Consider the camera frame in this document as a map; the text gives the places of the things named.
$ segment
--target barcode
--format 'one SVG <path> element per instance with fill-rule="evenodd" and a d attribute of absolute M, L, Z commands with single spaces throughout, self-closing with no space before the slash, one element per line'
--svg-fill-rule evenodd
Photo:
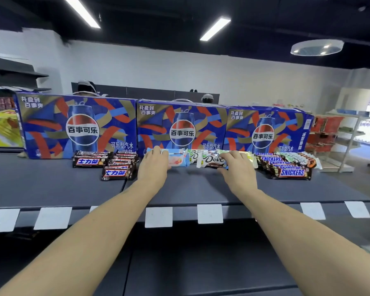
<path fill-rule="evenodd" d="M 303 130 L 308 130 L 308 129 L 310 129 L 311 121 L 312 121 L 312 119 L 307 119 L 307 120 L 306 120 L 306 123 L 304 124 L 304 128 L 303 128 Z"/>

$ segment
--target yellow box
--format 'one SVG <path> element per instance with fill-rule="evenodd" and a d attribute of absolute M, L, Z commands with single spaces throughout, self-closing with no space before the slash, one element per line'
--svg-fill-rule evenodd
<path fill-rule="evenodd" d="M 0 112 L 0 146 L 22 147 L 15 110 Z"/>

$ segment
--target blue cardboard box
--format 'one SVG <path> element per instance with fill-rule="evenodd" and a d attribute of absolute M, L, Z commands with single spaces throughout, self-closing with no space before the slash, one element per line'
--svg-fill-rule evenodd
<path fill-rule="evenodd" d="M 228 108 L 216 104 L 138 100 L 138 153 L 147 148 L 222 149 Z"/>
<path fill-rule="evenodd" d="M 16 93 L 15 109 L 31 159 L 70 159 L 76 150 L 136 151 L 136 100 Z"/>
<path fill-rule="evenodd" d="M 230 106 L 223 149 L 303 151 L 314 116 L 299 109 Z"/>

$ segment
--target black ceiling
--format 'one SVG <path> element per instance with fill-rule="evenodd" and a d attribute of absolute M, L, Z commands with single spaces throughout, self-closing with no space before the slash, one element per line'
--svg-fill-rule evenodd
<path fill-rule="evenodd" d="M 40 17 L 42 27 L 50 22 L 64 40 L 370 68 L 370 0 L 82 0 L 101 29 L 90 28 L 64 0 L 8 1 Z M 222 15 L 232 22 L 210 41 L 200 42 Z M 22 17 L 36 25 L 35 16 Z M 328 56 L 290 54 L 293 44 L 317 38 L 341 38 L 345 45 Z"/>

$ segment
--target pepsi can illustration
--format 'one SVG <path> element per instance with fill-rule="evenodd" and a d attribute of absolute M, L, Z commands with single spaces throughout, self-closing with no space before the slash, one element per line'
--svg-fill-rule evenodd
<path fill-rule="evenodd" d="M 268 153 L 269 145 L 274 141 L 274 126 L 274 118 L 270 116 L 262 117 L 257 124 L 257 128 L 252 133 L 252 145 L 248 151 L 252 153 Z"/>
<path fill-rule="evenodd" d="M 191 148 L 196 136 L 193 113 L 188 112 L 188 110 L 178 112 L 175 114 L 173 121 L 173 125 L 170 128 L 172 148 Z"/>
<path fill-rule="evenodd" d="M 71 140 L 73 152 L 97 151 L 100 128 L 92 107 L 84 105 L 84 102 L 70 105 L 68 117 L 66 132 Z"/>

